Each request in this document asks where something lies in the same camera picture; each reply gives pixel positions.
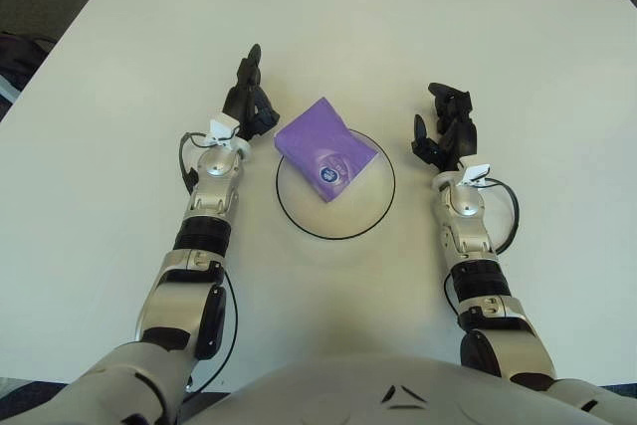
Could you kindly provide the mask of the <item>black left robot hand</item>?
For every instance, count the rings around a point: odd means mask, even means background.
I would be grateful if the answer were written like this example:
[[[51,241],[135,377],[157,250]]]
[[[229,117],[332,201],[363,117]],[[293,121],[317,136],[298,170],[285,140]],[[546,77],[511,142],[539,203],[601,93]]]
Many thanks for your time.
[[[228,92],[222,109],[239,122],[239,126],[233,128],[234,135],[246,141],[255,135],[264,135],[280,119],[261,86],[261,54],[260,45],[255,44],[241,60],[237,82]]]

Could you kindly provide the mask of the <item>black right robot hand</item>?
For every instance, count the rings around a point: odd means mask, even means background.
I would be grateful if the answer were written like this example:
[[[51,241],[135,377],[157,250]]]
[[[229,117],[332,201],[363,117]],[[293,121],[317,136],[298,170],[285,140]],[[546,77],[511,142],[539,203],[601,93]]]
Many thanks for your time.
[[[439,140],[428,136],[424,119],[415,114],[412,152],[440,172],[457,171],[462,157],[477,153],[477,129],[470,117],[473,110],[470,93],[440,83],[430,83],[428,91],[434,97]]]

